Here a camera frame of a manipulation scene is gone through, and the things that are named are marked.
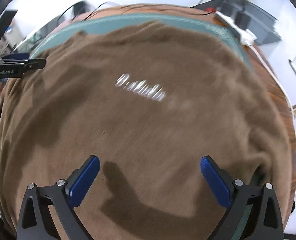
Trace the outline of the black metal chair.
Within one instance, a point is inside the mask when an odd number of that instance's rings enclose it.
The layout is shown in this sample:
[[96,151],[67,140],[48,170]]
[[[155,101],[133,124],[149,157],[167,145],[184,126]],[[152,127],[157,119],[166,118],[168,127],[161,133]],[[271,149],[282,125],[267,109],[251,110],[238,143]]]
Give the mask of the black metal chair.
[[91,5],[87,1],[80,1],[73,5],[73,16],[83,14],[91,9]]

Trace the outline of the white power strip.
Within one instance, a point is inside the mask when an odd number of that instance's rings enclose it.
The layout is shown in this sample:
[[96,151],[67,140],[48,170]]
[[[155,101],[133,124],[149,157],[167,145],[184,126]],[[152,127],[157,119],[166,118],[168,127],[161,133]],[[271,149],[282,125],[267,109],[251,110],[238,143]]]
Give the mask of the white power strip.
[[239,40],[239,43],[242,46],[252,46],[255,44],[255,40],[257,39],[256,35],[251,32],[249,29],[243,30],[240,27],[238,27],[234,20],[231,17],[228,17],[224,15],[223,13],[216,11],[215,17],[230,31],[233,33],[233,35]]

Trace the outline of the black power adapter near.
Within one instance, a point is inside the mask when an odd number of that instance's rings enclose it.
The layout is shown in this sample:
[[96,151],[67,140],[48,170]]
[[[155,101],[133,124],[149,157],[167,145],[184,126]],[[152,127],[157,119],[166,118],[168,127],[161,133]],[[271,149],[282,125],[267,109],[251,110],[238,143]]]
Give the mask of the black power adapter near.
[[234,20],[234,24],[238,28],[246,30],[249,26],[250,21],[251,17],[247,13],[245,13],[244,11],[238,11]]

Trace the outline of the black power adapter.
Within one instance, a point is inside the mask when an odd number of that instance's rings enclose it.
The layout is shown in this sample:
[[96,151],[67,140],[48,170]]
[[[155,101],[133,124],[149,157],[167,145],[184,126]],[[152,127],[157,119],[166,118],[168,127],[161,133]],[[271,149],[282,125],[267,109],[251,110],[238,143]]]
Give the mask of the black power adapter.
[[234,20],[234,24],[238,28],[246,30],[249,26],[250,21],[251,17],[247,13],[245,13],[244,11],[238,11]]
[[227,17],[232,17],[235,12],[235,7],[229,2],[222,2],[220,12]]

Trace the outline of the black power adapter far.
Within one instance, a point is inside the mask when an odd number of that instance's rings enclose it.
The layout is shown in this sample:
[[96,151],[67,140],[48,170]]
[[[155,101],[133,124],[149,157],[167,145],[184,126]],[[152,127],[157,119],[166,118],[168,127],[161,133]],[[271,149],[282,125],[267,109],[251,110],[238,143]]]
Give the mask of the black power adapter far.
[[222,2],[220,12],[227,17],[232,17],[235,12],[235,7],[229,2]]

